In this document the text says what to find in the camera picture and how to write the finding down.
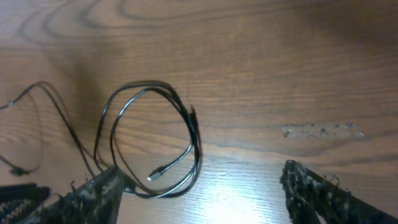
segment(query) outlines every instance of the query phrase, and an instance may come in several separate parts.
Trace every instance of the black wire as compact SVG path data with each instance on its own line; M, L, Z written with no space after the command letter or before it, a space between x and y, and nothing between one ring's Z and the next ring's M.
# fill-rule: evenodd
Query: black wire
M94 172L92 171L89 163L87 162L87 159L86 159L85 154L83 152L83 151L87 152L87 150L84 148L84 146L80 142L78 136L76 135L75 130L72 128L71 124L68 122L68 120L66 119L65 115L62 113L62 111L61 111L59 105L57 104L57 102L55 101L54 97L51 95L51 93L48 91L48 89L46 89L46 87L45 87L46 85L49 86L53 91L55 91L52 88L52 86L49 85L47 82L34 83L33 85L31 85L28 88L26 88L15 100L10 101L6 105L0 106L0 110L8 108L8 107L14 105L15 103L17 103L25 94L27 94L31 89L33 89L33 87L35 87L35 86L40 87L47 94L47 96L49 96L49 98L51 99L52 103L56 107L59 115L61 116L61 118L63 120L63 122L67 126L67 128L69 130L69 133L71 134L75 144L79 148L80 154L81 154L81 156L82 156L82 158L83 158L83 160L85 162L85 165L86 165L88 171L94 177L95 176ZM101 166L100 166L100 164L99 164L99 162L97 160L98 144L99 144L100 137L101 137L101 132L102 132L103 124L104 124L104 119L105 119L106 114L107 114L107 112L109 110L111 102L113 101L114 97L116 97L116 95L119 94L120 92L122 92L124 90L131 89L131 88L139 88L139 87L145 87L145 88L143 90L141 90L138 94L133 96L123 106L123 108L121 109L120 113L118 114L118 116L116 117L116 119L114 120L114 123L112 125L112 129L111 129L111 133L110 133L110 137L109 137L109 144L110 144L110 148L111 148L113 163L114 163L114 165L116 167L118 166L118 164L116 162L115 153L114 153L114 144L115 144L115 146L118 149L119 155L121 156L121 159L122 159L124 165L127 167L129 172L131 173L131 175L135 178L135 180L131 179L131 181L133 181L133 183L136 186L138 186L141 190L146 192L146 194L142 194L142 193L136 192L135 189L132 189L132 188L135 188L135 187L130 187L130 189L128 191L126 191L126 192L134 193L135 195L137 195L139 197L142 197L142 198L161 198L161 197L163 197L163 198L171 198L171 197L181 196L181 195L187 193L193 187L193 185L194 185L194 183L195 183L195 181L196 181L196 179L198 177L198 170L199 170L199 163L200 163L200 154L201 154L201 152L200 152L200 144L199 144L198 123L197 123L197 119L196 119L195 110L193 109L193 107L191 108L192 112L188 112L188 110L182 104L181 99L177 95L177 92L166 82L161 82L161 81L142 81L142 82L130 83L130 84L128 84L128 85L116 90L109 97L108 102L105 104L104 110L103 110L101 118L99 120L98 130L97 130L97 134L96 134L96 138L95 138L95 144L94 144L94 152L93 152L94 162L95 162L97 168L102 172L103 169L101 168ZM136 177L134 172L131 170L131 168L128 166L127 162L124 160L123 156L121 155L121 152L120 152L120 150L118 148L118 144L117 144L117 141L116 141L116 128L118 126L120 118L122 117L122 115L124 114L124 112L126 111L128 106L132 102L134 102L134 100L136 100L137 98L139 98L141 95L143 95L144 93L146 93L148 91L154 91L154 92L162 95L165 99L167 99L173 105L173 107L178 111L178 113L183 118L185 124L187 125L188 132L190 134L190 144L187 147L187 149L184 151L184 153L181 156L179 156L178 158L176 158L174 161L172 161L171 163L167 164L166 166L162 166L162 167L158 168L155 171L158 172L159 175L162 175L164 172L166 172L171 167L173 167L178 162L180 162L191 151L191 149L194 148L194 161L193 161L193 166L192 166L191 170L177 184L175 184L175 185L173 185L173 186L171 186L168 189L165 189L163 191L148 189ZM177 190L179 187L181 187L184 183L186 183L190 178L191 178L191 181L190 181L190 183L189 183L189 185L187 187L185 187L183 190L181 190L179 192L173 193L175 190Z

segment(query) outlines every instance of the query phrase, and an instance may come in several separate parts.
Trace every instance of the cable plug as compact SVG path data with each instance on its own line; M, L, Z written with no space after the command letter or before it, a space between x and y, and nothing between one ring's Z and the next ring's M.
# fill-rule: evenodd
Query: cable plug
M149 181L154 181L154 180L158 179L159 177L161 177L165 172L166 172L166 170L164 169L164 167L159 167L156 170L154 170L153 172L151 172L147 179Z

